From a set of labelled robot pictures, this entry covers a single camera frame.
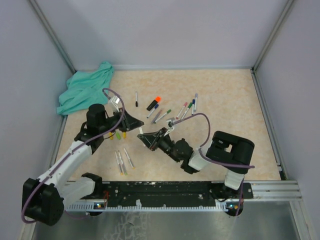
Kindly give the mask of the yellow cap marker pen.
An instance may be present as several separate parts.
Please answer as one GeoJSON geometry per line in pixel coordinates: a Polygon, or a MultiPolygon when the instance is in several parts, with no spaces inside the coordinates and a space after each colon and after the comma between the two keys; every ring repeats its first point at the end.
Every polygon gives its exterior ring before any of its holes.
{"type": "Polygon", "coordinates": [[[123,150],[124,150],[124,153],[125,153],[125,155],[126,155],[126,158],[127,158],[128,162],[129,162],[131,168],[132,168],[132,169],[135,169],[135,165],[134,165],[134,163],[132,162],[132,159],[130,158],[130,155],[129,155],[127,149],[126,149],[125,147],[123,147],[123,150]]]}

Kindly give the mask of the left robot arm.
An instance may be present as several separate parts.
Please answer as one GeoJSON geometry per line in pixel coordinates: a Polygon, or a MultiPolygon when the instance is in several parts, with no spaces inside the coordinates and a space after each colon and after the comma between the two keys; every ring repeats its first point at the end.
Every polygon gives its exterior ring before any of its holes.
{"type": "Polygon", "coordinates": [[[73,203],[87,196],[95,199],[101,197],[104,186],[98,175],[85,173],[77,181],[69,185],[66,183],[79,166],[97,151],[105,135],[116,130],[129,132],[143,125],[143,121],[131,116],[123,107],[108,116],[104,105],[91,105],[86,113],[86,122],[67,152],[38,178],[28,178],[24,182],[22,221],[53,226],[73,203]]]}

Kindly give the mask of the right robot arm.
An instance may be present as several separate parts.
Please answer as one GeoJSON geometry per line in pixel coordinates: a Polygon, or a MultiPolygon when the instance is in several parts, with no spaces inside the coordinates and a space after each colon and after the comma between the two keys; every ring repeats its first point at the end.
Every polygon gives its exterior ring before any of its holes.
{"type": "Polygon", "coordinates": [[[249,169],[255,144],[246,138],[227,132],[216,131],[207,147],[193,149],[182,138],[173,141],[170,129],[162,128],[157,132],[140,133],[137,138],[151,151],[160,149],[189,174],[198,173],[208,164],[217,164],[227,169],[223,192],[235,198],[241,192],[241,185],[249,169]]]}

